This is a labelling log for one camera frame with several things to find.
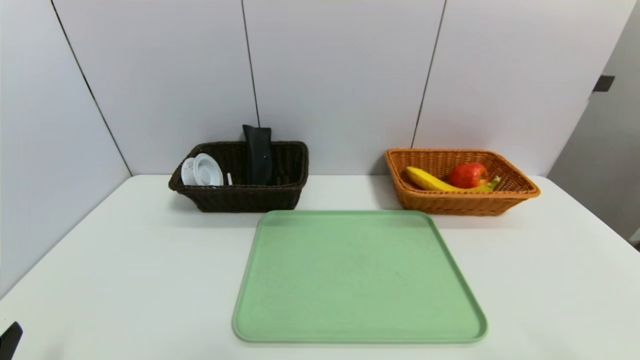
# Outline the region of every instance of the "white table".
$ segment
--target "white table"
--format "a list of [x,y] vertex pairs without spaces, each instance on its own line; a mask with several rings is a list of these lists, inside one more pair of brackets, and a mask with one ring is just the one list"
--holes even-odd
[[[640,254],[560,188],[499,217],[434,216],[489,322],[469,345],[265,345],[231,318],[261,214],[124,183],[0,301],[15,360],[640,359]],[[389,177],[311,176],[298,209],[397,209]]]

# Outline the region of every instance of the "orange wicker basket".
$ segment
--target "orange wicker basket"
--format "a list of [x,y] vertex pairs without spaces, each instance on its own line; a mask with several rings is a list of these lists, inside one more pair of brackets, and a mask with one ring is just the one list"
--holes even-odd
[[[390,149],[385,154],[394,178],[398,200],[405,209],[432,214],[500,215],[524,200],[540,195],[540,189],[507,159],[486,150],[465,149]],[[425,191],[406,174],[406,167],[417,167],[446,181],[454,167],[481,163],[490,179],[502,181],[492,192]]]

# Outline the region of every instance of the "green tray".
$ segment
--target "green tray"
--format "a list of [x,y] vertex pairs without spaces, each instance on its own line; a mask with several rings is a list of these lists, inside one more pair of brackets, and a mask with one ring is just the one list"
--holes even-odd
[[233,327],[251,342],[469,343],[484,314],[418,211],[272,211]]

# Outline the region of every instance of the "basket rim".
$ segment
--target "basket rim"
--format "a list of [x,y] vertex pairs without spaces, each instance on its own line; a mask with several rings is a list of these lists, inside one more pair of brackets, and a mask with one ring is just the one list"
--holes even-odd
[[182,183],[182,164],[185,160],[192,157],[193,154],[200,151],[203,147],[212,146],[212,145],[239,145],[246,142],[238,141],[238,142],[206,142],[200,143],[193,147],[189,154],[178,164],[178,167],[173,171],[171,178],[169,179],[169,189],[178,192],[178,193],[193,193],[193,192],[202,192],[202,191],[215,191],[215,192],[263,192],[268,190],[269,192],[291,192],[301,190],[307,183],[308,175],[309,175],[309,149],[307,145],[303,142],[299,141],[291,141],[291,142],[271,142],[271,145],[297,145],[302,148],[303,152],[303,169],[301,179],[296,181],[295,183],[286,184],[286,185],[248,185],[248,184],[238,184],[238,185],[224,185],[224,186],[200,186],[200,185],[185,185]]
[[[522,179],[524,179],[529,185],[533,187],[533,190],[524,190],[520,192],[440,192],[434,190],[414,190],[405,184],[404,181],[400,178],[400,169],[398,169],[393,161],[391,160],[391,155],[398,152],[480,152],[483,154],[491,154],[496,156],[501,162],[503,162],[507,167],[516,172]],[[391,171],[391,175],[394,180],[394,184],[396,188],[400,187],[400,190],[408,195],[412,195],[414,197],[422,197],[422,198],[438,198],[438,199],[531,199],[534,197],[540,196],[540,188],[536,185],[529,177],[522,173],[518,168],[516,168],[512,163],[510,163],[505,157],[498,154],[497,152],[483,150],[483,149],[407,149],[407,148],[396,148],[389,149],[385,152],[385,160],[387,161],[387,166]]]

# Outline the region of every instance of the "gray wall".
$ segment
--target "gray wall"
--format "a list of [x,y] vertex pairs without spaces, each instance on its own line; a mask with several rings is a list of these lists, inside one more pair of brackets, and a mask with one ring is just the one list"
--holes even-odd
[[640,6],[604,72],[611,91],[591,96],[548,177],[629,239],[640,227]]
[[0,298],[129,177],[48,0],[2,2]]

